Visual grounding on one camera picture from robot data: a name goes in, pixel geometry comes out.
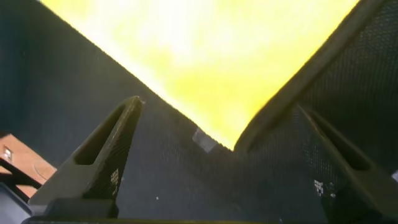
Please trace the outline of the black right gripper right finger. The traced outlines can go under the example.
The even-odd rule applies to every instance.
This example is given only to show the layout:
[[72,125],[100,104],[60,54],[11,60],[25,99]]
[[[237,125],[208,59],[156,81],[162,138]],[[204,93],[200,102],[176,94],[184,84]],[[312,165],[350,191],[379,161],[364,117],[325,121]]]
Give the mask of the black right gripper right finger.
[[327,219],[397,219],[397,181],[316,111],[295,104],[294,115]]

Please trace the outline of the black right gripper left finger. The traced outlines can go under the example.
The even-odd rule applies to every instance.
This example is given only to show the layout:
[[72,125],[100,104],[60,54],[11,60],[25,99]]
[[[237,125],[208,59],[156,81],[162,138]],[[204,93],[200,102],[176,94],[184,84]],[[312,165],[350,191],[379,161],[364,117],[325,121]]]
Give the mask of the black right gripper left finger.
[[34,214],[61,198],[116,200],[141,108],[137,96],[122,101],[30,198]]

